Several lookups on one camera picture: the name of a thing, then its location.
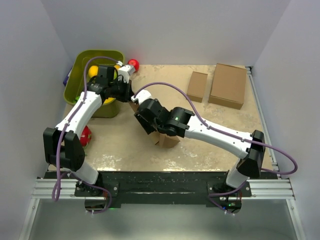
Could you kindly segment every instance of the red ball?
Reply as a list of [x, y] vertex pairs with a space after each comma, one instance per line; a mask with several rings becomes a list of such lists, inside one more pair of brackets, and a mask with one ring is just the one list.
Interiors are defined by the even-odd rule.
[[138, 72], [139, 67], [140, 67], [140, 64], [139, 64], [139, 62], [138, 62], [137, 60], [135, 60], [135, 59], [130, 59], [130, 60], [128, 61], [128, 64], [134, 66], [135, 72]]
[[80, 137], [80, 143], [85, 148], [91, 141], [91, 131], [88, 126], [85, 126]]

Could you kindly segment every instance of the white wall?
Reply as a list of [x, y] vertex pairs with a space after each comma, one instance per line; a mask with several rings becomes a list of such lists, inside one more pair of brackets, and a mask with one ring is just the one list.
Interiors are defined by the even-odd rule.
[[72, 60], [116, 49], [142, 64], [252, 66], [290, 0], [41, 0]]
[[[308, 239], [319, 239], [320, 1], [292, 0], [253, 67], [273, 145], [297, 158], [292, 175]], [[281, 170], [292, 169], [276, 156]]]
[[58, 121], [71, 61], [39, 0], [1, 4], [0, 56], [0, 239], [16, 240], [47, 167], [42, 133]]

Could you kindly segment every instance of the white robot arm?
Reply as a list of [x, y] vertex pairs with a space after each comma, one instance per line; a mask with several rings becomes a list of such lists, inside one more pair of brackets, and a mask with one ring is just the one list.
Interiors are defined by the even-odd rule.
[[[236, 164], [227, 174], [225, 181], [227, 186], [236, 189], [248, 178], [260, 176], [265, 152], [263, 147], [211, 130], [204, 126], [192, 111], [181, 107], [168, 111], [157, 99], [153, 99], [147, 90], [140, 91], [136, 97], [131, 97], [131, 100], [139, 104], [135, 117], [148, 134], [157, 130], [169, 136], [197, 139], [238, 157]], [[256, 130], [253, 133], [236, 131], [204, 118], [203, 120], [208, 126], [239, 136], [241, 139], [264, 142], [264, 134], [260, 131]]]
[[60, 149], [60, 166], [72, 172], [79, 179], [94, 185], [99, 173], [85, 162], [85, 152], [80, 144], [82, 131], [86, 124], [101, 107], [105, 99], [116, 98], [121, 102], [130, 101], [133, 95], [129, 76], [135, 72], [132, 65], [124, 65], [118, 70], [114, 67], [100, 65], [97, 76], [87, 83], [86, 93], [83, 91], [79, 100], [69, 114], [55, 128], [47, 128], [43, 132], [45, 160], [56, 166], [58, 139], [65, 128], [64, 146]]

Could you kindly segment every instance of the cardboard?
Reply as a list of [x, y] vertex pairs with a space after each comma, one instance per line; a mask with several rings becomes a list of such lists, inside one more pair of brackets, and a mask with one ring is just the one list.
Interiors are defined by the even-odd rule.
[[193, 71], [186, 95], [194, 102], [202, 102], [205, 95], [208, 74]]
[[247, 70], [218, 63], [214, 70], [209, 103], [241, 109], [245, 101]]
[[[129, 102], [129, 105], [132, 108], [132, 110], [136, 113], [139, 108], [139, 104]], [[148, 136], [150, 137], [154, 145], [157, 145], [160, 148], [164, 149], [173, 148], [180, 142], [180, 139], [177, 136], [168, 136], [158, 131], [151, 132]]]

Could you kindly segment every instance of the cable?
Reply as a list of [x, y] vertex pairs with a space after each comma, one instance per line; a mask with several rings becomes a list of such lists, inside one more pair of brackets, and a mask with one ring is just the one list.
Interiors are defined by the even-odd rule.
[[154, 122], [154, 124], [155, 124], [156, 129], [158, 130], [158, 132], [160, 132], [160, 131], [163, 132], [163, 133], [166, 132], [166, 129], [163, 128], [163, 127], [161, 127], [161, 126], [157, 123], [157, 118], [156, 118], [156, 117], [153, 119], [153, 122]]
[[55, 159], [55, 164], [56, 164], [56, 185], [55, 187], [53, 188], [53, 191], [52, 191], [52, 200], [54, 202], [57, 202], [59, 200], [59, 196], [60, 196], [60, 191], [61, 191], [61, 171], [60, 171], [60, 150], [61, 150], [61, 143], [63, 141], [63, 138], [64, 138], [64, 134], [66, 132], [66, 129], [68, 127], [68, 124], [69, 122], [72, 120], [72, 118], [76, 115], [76, 113], [79, 111], [79, 109], [81, 108], [81, 106], [84, 104], [84, 101], [86, 100], [87, 98], [87, 81], [86, 81], [86, 76], [87, 76], [87, 70], [88, 70], [88, 66], [89, 64], [93, 61], [93, 60], [96, 60], [96, 59], [108, 59], [108, 60], [111, 60], [111, 61], [114, 61], [114, 62], [118, 62], [117, 60], [111, 58], [111, 57], [108, 57], [108, 56], [96, 56], [96, 57], [93, 57], [91, 58], [85, 65], [84, 67], [84, 70], [83, 70], [83, 84], [84, 84], [84, 94], [83, 94], [83, 101], [80, 102], [80, 104], [78, 105], [78, 107], [74, 110], [74, 112], [70, 115], [70, 117], [68, 118], [67, 120], [67, 123], [64, 125], [61, 133], [60, 133], [60, 137], [59, 137], [59, 140], [58, 140], [58, 144], [57, 144], [57, 148], [56, 148], [56, 159]]
[[[64, 173], [62, 173], [60, 175], [60, 179], [63, 179], [69, 172], [65, 171]], [[57, 186], [58, 186], [58, 181], [55, 182], [54, 186], [53, 186], [53, 190], [52, 190], [52, 194], [54, 194], [57, 190]]]
[[121, 78], [121, 81], [124, 80], [124, 76], [123, 76], [123, 75], [119, 74], [119, 75], [118, 75], [118, 78], [119, 78], [119, 77], [122, 77], [122, 78]]
[[[178, 88], [178, 87], [176, 87], [176, 86], [174, 86], [174, 85], [172, 85], [172, 84], [170, 84], [170, 83], [161, 82], [161, 81], [149, 83], [149, 84], [144, 85], [143, 87], [141, 87], [141, 88], [135, 93], [134, 97], [136, 97], [137, 94], [138, 94], [141, 90], [143, 90], [143, 89], [145, 89], [145, 88], [147, 88], [147, 87], [149, 87], [149, 86], [152, 86], [152, 85], [165, 85], [165, 86], [169, 86], [169, 87], [177, 90], [177, 91], [178, 91], [179, 93], [181, 93], [181, 94], [185, 97], [185, 99], [189, 102], [191, 108], [193, 109], [193, 111], [194, 111], [196, 117], [199, 119], [199, 121], [200, 121], [204, 126], [208, 127], [208, 124], [202, 119], [202, 117], [201, 117], [200, 114], [198, 113], [195, 105], [192, 103], [192, 101], [190, 100], [190, 98], [189, 98], [180, 88]], [[269, 144], [266, 144], [266, 143], [262, 143], [262, 142], [259, 142], [259, 141], [254, 141], [254, 140], [249, 140], [249, 139], [242, 139], [242, 137], [240, 137], [240, 136], [237, 136], [237, 135], [234, 135], [234, 134], [232, 134], [232, 133], [229, 133], [229, 132], [226, 132], [226, 131], [217, 129], [217, 128], [213, 127], [213, 126], [209, 126], [209, 129], [211, 129], [211, 130], [213, 130], [213, 131], [216, 131], [216, 132], [218, 132], [218, 133], [220, 133], [220, 134], [224, 134], [224, 135], [227, 135], [227, 136], [229, 136], [229, 137], [232, 137], [232, 138], [235, 138], [235, 139], [238, 139], [238, 140], [245, 141], [245, 142], [247, 142], [247, 143], [256, 144], [256, 145], [260, 145], [260, 146], [263, 146], [263, 147], [266, 147], [266, 148], [269, 148], [269, 149], [273, 149], [273, 150], [277, 151], [278, 153], [281, 153], [282, 155], [286, 156], [288, 159], [290, 159], [290, 161], [291, 161], [291, 162], [293, 163], [293, 165], [294, 165], [294, 168], [293, 168], [293, 170], [291, 170], [291, 171], [274, 171], [274, 170], [270, 170], [270, 169], [266, 169], [266, 168], [261, 168], [261, 170], [263, 170], [263, 171], [266, 171], [266, 172], [269, 172], [269, 173], [273, 173], [273, 174], [290, 175], [290, 174], [295, 173], [295, 172], [298, 170], [298, 164], [297, 164], [296, 160], [295, 160], [291, 155], [289, 155], [287, 152], [283, 151], [282, 149], [280, 149], [280, 148], [278, 148], [278, 147], [275, 147], [275, 146], [272, 146], [272, 145], [269, 145]]]

